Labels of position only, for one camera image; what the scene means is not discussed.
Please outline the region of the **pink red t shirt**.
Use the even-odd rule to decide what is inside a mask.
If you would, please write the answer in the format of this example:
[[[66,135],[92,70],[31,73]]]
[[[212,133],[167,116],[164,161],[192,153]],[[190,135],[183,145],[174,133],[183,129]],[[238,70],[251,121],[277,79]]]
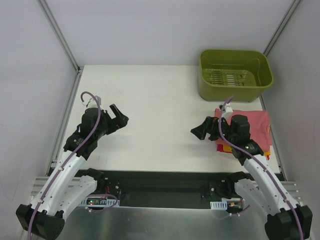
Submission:
[[[232,115],[227,119],[231,123],[231,117],[234,115],[246,116],[250,125],[250,136],[264,152],[265,156],[270,155],[272,139],[270,135],[271,121],[266,110],[242,111],[233,110]]]

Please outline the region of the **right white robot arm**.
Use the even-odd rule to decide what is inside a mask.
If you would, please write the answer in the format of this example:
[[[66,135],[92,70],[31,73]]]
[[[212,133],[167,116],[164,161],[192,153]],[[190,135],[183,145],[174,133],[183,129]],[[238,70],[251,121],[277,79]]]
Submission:
[[[234,114],[228,101],[219,106],[219,116],[207,116],[191,129],[199,140],[221,139],[231,147],[233,156],[249,172],[229,174],[214,187],[215,193],[226,199],[239,196],[255,209],[264,222],[270,240],[307,240],[310,237],[313,213],[300,205],[285,189],[269,167],[261,147],[251,138],[250,123],[245,115]]]

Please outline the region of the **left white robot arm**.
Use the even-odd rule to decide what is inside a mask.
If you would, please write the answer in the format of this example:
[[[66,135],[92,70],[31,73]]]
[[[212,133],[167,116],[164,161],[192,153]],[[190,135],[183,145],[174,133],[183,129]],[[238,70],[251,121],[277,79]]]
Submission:
[[[38,236],[55,240],[61,234],[69,215],[87,197],[92,197],[87,209],[100,201],[112,199],[111,207],[118,203],[117,191],[113,192],[106,175],[97,169],[85,170],[78,183],[70,187],[74,176],[98,146],[98,141],[124,128],[129,118],[115,104],[111,117],[101,106],[101,99],[92,95],[86,104],[80,124],[67,138],[60,159],[44,186],[28,204],[20,204],[15,214],[27,238]]]

